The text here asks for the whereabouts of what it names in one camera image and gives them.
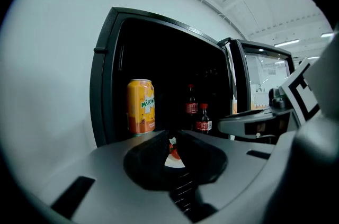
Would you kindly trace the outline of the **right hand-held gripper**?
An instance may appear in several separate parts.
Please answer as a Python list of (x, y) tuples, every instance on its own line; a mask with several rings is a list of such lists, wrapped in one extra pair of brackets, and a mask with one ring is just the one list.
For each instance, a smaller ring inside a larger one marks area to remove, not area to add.
[[(279, 87), (282, 99), (292, 108), (286, 132), (295, 131), (307, 121), (326, 117), (338, 120), (338, 33), (313, 63), (305, 59)], [(274, 119), (270, 109), (255, 109), (236, 113), (218, 120), (221, 133), (256, 139), (264, 125)]]

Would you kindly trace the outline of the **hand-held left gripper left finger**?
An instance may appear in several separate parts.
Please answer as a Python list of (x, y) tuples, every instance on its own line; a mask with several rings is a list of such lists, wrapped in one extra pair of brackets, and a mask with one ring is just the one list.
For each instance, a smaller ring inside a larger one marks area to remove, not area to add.
[(123, 167), (129, 178), (146, 190), (174, 190), (178, 183), (189, 177), (187, 168), (165, 165), (170, 154), (168, 130), (143, 141), (130, 149), (124, 157)]

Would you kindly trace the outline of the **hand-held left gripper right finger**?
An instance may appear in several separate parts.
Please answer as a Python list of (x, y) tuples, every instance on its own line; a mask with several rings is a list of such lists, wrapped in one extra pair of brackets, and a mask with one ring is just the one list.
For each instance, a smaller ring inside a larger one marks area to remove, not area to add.
[(227, 167), (224, 151), (189, 133), (178, 131), (176, 144), (183, 164), (198, 184), (215, 182)]

